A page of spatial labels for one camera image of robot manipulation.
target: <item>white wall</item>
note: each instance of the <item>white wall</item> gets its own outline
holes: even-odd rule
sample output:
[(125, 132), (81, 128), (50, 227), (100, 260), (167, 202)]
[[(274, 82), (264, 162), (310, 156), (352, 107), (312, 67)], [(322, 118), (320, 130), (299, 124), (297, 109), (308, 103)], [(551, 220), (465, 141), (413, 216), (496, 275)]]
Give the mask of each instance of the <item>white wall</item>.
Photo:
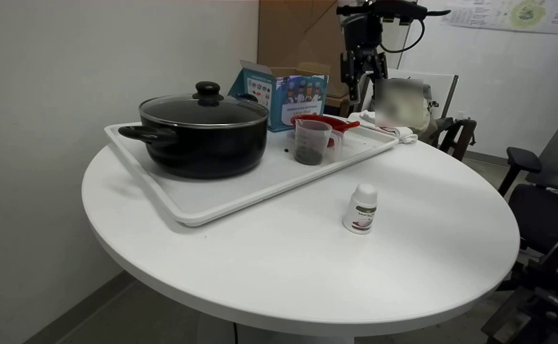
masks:
[(102, 128), (199, 78), (228, 90), (257, 15), (255, 0), (0, 0), (0, 344), (119, 273), (81, 206)]
[[(440, 9), (446, 0), (421, 0)], [(452, 27), (427, 19), (425, 40), (402, 67), (457, 72), (452, 109), (478, 120), (473, 151), (505, 156), (509, 145), (540, 153), (558, 128), (558, 34)], [(421, 30), (412, 28), (410, 42)]]

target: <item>white paper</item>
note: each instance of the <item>white paper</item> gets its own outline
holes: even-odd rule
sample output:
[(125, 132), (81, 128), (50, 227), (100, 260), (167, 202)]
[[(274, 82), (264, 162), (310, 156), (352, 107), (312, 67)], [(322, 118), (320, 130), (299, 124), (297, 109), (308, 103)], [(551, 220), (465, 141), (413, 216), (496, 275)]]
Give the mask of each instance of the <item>white paper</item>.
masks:
[(448, 0), (456, 27), (558, 34), (558, 0)]

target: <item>black pot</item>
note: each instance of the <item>black pot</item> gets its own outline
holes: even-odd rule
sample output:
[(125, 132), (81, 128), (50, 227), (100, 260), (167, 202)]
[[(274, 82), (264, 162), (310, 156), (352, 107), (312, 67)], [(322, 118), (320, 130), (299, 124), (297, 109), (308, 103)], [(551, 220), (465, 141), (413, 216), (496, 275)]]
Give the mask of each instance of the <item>black pot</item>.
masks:
[(245, 174), (266, 147), (268, 109), (251, 97), (222, 97), (215, 82), (199, 82), (194, 95), (148, 99), (140, 116), (144, 126), (119, 132), (146, 141), (159, 166), (184, 177)]

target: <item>small bottle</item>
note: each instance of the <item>small bottle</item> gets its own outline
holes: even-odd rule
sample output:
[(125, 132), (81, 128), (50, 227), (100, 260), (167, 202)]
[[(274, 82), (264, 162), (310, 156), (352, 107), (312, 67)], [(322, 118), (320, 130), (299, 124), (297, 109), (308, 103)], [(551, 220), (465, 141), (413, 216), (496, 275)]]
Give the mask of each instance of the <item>small bottle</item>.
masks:
[(356, 233), (370, 233), (377, 212), (377, 189), (371, 183), (360, 183), (352, 195), (343, 225)]

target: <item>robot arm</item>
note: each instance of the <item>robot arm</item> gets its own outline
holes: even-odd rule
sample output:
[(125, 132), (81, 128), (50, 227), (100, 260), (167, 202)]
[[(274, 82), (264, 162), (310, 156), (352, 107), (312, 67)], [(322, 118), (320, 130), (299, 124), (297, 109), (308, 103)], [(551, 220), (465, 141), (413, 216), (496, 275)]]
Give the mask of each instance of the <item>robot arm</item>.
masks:
[(364, 76), (373, 82), (373, 103), (383, 101), (383, 82), (389, 78), (385, 51), (394, 51), (381, 42), (383, 21), (400, 19), (400, 25), (412, 25), (413, 21), (423, 23), (429, 15), (448, 15), (450, 11), (429, 11), (406, 0), (339, 0), (337, 13), (343, 15), (341, 25), (347, 44), (347, 51), (341, 53), (341, 78), (349, 84), (352, 105), (360, 111), (364, 105)]

